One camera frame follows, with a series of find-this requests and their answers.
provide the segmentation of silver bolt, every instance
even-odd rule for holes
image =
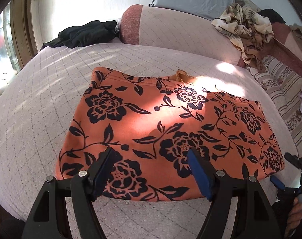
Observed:
[[[47,182],[52,182],[53,179],[54,179],[54,177],[52,175],[49,175],[49,176],[46,177]]]
[[[216,172],[216,175],[217,175],[217,176],[220,176],[220,177],[223,177],[223,176],[225,175],[225,172],[223,172],[223,171],[221,171],[221,170],[218,170],[218,171]]]
[[[251,182],[256,182],[257,181],[257,179],[254,176],[249,176],[249,180]]]
[[[80,172],[78,172],[78,175],[79,175],[80,177],[84,177],[84,176],[87,175],[87,171],[80,171]]]

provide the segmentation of blue gripper pad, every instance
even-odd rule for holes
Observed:
[[[270,181],[272,182],[272,184],[273,184],[276,188],[278,188],[278,189],[280,189],[280,190],[284,190],[284,189],[286,188],[286,186],[284,185],[284,183],[281,182],[280,179],[278,179],[275,175],[272,175],[272,176],[270,177]]]
[[[198,185],[201,194],[206,197],[209,201],[213,200],[213,193],[211,188],[214,185],[214,181],[209,178],[197,161],[192,149],[188,151],[188,164],[191,168],[192,174]]]

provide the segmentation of orange floral fabric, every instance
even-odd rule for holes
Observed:
[[[284,168],[258,101],[99,67],[75,111],[56,177],[88,169],[106,147],[117,153],[103,195],[117,199],[201,197],[187,163],[191,147],[239,179],[261,180]]]

